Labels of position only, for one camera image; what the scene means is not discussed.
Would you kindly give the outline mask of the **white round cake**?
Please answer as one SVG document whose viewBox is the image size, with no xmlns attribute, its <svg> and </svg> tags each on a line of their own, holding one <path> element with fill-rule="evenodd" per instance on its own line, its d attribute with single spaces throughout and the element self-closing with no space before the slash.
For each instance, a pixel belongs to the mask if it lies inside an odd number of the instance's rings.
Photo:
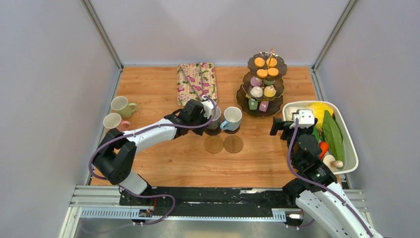
<svg viewBox="0 0 420 238">
<path fill-rule="evenodd" d="M 252 97 L 260 98 L 263 96 L 263 89 L 259 86 L 255 86 L 250 90 L 250 94 Z"/>
</svg>

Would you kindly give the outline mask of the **yellow cupcake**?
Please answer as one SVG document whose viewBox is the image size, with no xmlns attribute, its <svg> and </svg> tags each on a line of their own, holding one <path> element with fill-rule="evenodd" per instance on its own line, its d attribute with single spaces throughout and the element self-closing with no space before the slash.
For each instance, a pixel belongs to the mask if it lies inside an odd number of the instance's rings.
<svg viewBox="0 0 420 238">
<path fill-rule="evenodd" d="M 264 87 L 263 95 L 265 97 L 271 98 L 271 97 L 274 97 L 275 94 L 276 94 L 276 89 L 273 85 L 269 85 L 269 86 Z"/>
</svg>

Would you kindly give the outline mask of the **dark round wooden coaster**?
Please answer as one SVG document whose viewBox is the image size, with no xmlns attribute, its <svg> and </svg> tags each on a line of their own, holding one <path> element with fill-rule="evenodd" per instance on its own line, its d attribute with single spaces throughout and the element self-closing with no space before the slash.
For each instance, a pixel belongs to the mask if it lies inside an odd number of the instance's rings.
<svg viewBox="0 0 420 238">
<path fill-rule="evenodd" d="M 205 133 L 207 134 L 207 135 L 210 135 L 210 136 L 215 136 L 215 135 L 218 135 L 218 134 L 220 134 L 220 132 L 221 132 L 221 129 L 218 127 L 217 129 L 206 129 L 205 130 Z"/>
</svg>

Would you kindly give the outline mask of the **grey handled mug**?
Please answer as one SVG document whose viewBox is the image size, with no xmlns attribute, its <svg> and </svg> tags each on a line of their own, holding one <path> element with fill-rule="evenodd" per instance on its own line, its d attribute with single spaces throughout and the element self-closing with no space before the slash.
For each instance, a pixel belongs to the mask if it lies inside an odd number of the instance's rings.
<svg viewBox="0 0 420 238">
<path fill-rule="evenodd" d="M 209 130 L 217 130 L 220 129 L 220 117 L 221 117 L 221 110 L 219 107 L 215 108 L 215 115 L 211 121 L 211 123 L 208 124 L 207 129 Z"/>
</svg>

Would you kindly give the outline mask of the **three-tier dark cake stand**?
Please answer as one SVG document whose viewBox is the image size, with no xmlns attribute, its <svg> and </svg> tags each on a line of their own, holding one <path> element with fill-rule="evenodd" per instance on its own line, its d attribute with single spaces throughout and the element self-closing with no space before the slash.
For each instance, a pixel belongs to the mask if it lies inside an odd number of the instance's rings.
<svg viewBox="0 0 420 238">
<path fill-rule="evenodd" d="M 257 77 L 257 70 L 258 69 L 268 69 L 267 65 L 265 64 L 264 67 L 256 67 L 254 64 L 254 59 L 257 57 L 261 57 L 263 58 L 265 61 L 268 58 L 276 58 L 277 59 L 277 66 L 275 68 L 277 68 L 279 70 L 279 75 L 276 77 L 271 77 L 271 76 L 267 76 L 266 78 L 259 78 Z M 253 56 L 251 56 L 248 60 L 247 63 L 247 67 L 248 67 L 248 72 L 244 75 L 243 79 L 242 79 L 242 84 L 240 85 L 240 88 L 238 89 L 237 93 L 236 93 L 236 100 L 237 100 L 237 104 L 240 106 L 240 108 L 242 109 L 242 111 L 252 117 L 256 117 L 256 118 L 268 118 L 268 117 L 272 117 L 275 116 L 276 114 L 278 114 L 280 112 L 280 110 L 282 109 L 284 100 L 283 100 L 283 92 L 284 92 L 284 81 L 283 81 L 283 76 L 285 76 L 286 72 L 287 72 L 287 64 L 285 63 L 284 59 L 279 56 L 278 54 L 276 54 L 275 49 L 271 48 L 270 51 L 268 52 L 259 52 Z M 273 84 L 273 86 L 276 89 L 276 94 L 274 97 L 265 97 L 264 95 L 260 98 L 255 98 L 252 97 L 250 94 L 250 90 L 253 88 L 253 86 L 250 84 L 250 80 L 251 78 L 255 76 L 259 79 L 261 79 L 262 81 L 264 80 L 268 80 L 268 81 L 273 81 L 275 80 L 275 83 Z M 254 98 L 255 100 L 258 101 L 258 108 L 255 111 L 251 111 L 249 110 L 249 104 L 248 101 L 250 98 Z M 259 111 L 259 105 L 261 101 L 269 101 L 269 106 L 266 112 L 261 112 Z"/>
</svg>

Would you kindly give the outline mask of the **round biscuit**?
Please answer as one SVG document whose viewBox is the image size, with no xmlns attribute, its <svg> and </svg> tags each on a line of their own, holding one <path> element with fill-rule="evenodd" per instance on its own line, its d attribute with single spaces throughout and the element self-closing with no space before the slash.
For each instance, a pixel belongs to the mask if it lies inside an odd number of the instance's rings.
<svg viewBox="0 0 420 238">
<path fill-rule="evenodd" d="M 260 67 L 264 67 L 265 65 L 265 60 L 261 57 L 257 57 L 254 59 L 254 64 L 256 67 L 260 68 Z"/>
<path fill-rule="evenodd" d="M 279 70 L 275 67 L 272 67 L 272 68 L 267 69 L 267 73 L 268 73 L 268 76 L 276 77 L 279 75 Z"/>
<path fill-rule="evenodd" d="M 277 59 L 272 57 L 266 60 L 266 65 L 268 68 L 276 67 L 277 66 Z"/>
<path fill-rule="evenodd" d="M 266 69 L 258 69 L 257 70 L 257 77 L 259 78 L 266 78 L 268 76 L 268 72 Z"/>
</svg>

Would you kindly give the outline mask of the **floral rectangular tray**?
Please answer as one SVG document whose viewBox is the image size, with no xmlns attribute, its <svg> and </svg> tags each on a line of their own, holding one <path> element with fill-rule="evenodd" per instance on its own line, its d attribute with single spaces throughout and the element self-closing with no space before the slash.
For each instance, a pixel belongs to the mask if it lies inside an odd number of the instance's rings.
<svg viewBox="0 0 420 238">
<path fill-rule="evenodd" d="M 177 104 L 209 96 L 218 102 L 215 66 L 212 62 L 180 64 L 177 67 Z"/>
</svg>

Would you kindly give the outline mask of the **purple cake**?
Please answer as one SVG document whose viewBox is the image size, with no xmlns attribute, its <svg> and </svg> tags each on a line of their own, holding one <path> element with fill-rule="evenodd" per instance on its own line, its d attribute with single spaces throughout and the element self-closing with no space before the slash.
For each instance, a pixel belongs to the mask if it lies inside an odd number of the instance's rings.
<svg viewBox="0 0 420 238">
<path fill-rule="evenodd" d="M 261 85 L 263 84 L 263 81 L 261 80 L 261 79 L 259 79 L 259 78 L 257 78 L 257 77 L 255 77 L 255 76 L 253 76 L 252 78 L 251 78 L 251 80 L 250 80 L 250 84 L 253 86 L 253 87 L 261 87 Z"/>
</svg>

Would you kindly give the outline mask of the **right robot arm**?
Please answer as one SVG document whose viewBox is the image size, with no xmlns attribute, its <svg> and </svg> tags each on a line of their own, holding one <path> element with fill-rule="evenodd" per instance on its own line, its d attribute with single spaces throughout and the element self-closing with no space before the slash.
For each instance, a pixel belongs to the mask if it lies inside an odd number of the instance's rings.
<svg viewBox="0 0 420 238">
<path fill-rule="evenodd" d="M 295 179 L 283 186 L 286 206 L 298 206 L 333 238 L 380 238 L 382 235 L 352 204 L 331 169 L 319 156 L 321 148 L 312 134 L 314 126 L 273 118 L 270 135 L 282 131 L 287 142 L 287 166 Z"/>
</svg>

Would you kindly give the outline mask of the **light blue handled mug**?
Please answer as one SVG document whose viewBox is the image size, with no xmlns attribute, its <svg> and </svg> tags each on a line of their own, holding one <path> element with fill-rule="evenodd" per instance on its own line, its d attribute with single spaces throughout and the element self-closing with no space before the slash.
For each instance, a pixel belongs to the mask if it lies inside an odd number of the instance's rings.
<svg viewBox="0 0 420 238">
<path fill-rule="evenodd" d="M 236 130 L 241 123 L 242 111 L 238 107 L 228 107 L 223 113 L 224 121 L 220 124 L 221 130 Z"/>
</svg>

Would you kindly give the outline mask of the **light wooden coaster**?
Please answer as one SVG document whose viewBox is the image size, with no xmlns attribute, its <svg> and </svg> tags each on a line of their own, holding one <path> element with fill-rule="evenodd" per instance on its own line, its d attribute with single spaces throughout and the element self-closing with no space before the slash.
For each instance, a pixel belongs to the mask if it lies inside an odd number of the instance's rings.
<svg viewBox="0 0 420 238">
<path fill-rule="evenodd" d="M 236 135 L 230 135 L 224 140 L 224 148 L 229 153 L 238 153 L 243 149 L 243 140 Z"/>
<path fill-rule="evenodd" d="M 204 147 L 210 153 L 219 153 L 224 148 L 224 141 L 220 136 L 210 136 L 205 140 Z"/>
</svg>

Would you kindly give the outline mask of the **green cake with panda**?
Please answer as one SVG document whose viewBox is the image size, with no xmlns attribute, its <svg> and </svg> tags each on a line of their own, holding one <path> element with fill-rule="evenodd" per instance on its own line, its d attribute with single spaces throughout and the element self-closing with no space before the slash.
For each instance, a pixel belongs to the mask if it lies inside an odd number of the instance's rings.
<svg viewBox="0 0 420 238">
<path fill-rule="evenodd" d="M 255 110 L 257 110 L 259 103 L 254 98 L 250 98 L 249 101 L 248 101 L 248 104 L 249 104 L 249 110 L 255 111 Z"/>
</svg>

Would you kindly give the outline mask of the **green round cake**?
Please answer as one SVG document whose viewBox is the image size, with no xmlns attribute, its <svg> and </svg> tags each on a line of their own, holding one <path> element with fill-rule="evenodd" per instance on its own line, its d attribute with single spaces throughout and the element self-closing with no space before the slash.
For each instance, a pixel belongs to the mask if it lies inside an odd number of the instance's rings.
<svg viewBox="0 0 420 238">
<path fill-rule="evenodd" d="M 264 80 L 263 81 L 264 86 L 270 86 L 270 85 L 273 85 L 274 83 L 275 83 L 275 80 L 273 80 L 273 81 Z"/>
</svg>

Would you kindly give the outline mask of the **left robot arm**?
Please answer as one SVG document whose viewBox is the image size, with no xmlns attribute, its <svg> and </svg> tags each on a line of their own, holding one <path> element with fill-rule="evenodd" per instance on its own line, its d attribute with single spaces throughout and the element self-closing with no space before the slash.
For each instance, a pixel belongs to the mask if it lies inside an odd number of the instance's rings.
<svg viewBox="0 0 420 238">
<path fill-rule="evenodd" d="M 216 102 L 208 96 L 189 100 L 182 109 L 145 127 L 120 131 L 110 129 L 89 160 L 92 176 L 118 185 L 139 205 L 150 202 L 149 184 L 133 171 L 134 158 L 143 150 L 164 141 L 174 140 L 189 131 L 202 135 L 215 117 Z"/>
</svg>

